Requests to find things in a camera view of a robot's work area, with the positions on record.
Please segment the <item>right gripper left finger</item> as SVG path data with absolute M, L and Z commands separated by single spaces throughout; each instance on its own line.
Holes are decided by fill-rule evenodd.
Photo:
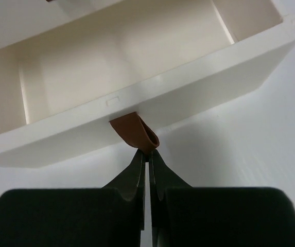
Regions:
M 0 246 L 139 246 L 145 155 L 101 188 L 12 189 L 0 196 Z

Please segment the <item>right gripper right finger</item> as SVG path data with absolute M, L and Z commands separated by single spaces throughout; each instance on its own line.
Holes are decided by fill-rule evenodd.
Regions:
M 154 246 L 295 246 L 295 207 L 273 187 L 193 187 L 149 156 Z

